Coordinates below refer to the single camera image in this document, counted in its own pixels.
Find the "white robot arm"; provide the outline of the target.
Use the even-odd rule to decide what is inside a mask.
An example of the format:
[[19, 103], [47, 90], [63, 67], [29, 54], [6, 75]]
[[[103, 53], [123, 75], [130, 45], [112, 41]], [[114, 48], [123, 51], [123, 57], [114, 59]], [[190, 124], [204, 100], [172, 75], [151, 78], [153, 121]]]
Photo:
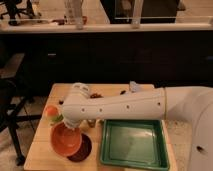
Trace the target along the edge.
[[90, 98], [89, 87], [75, 83], [62, 105], [65, 125], [86, 119], [179, 120], [192, 128], [188, 171], [213, 171], [213, 88], [164, 87]]

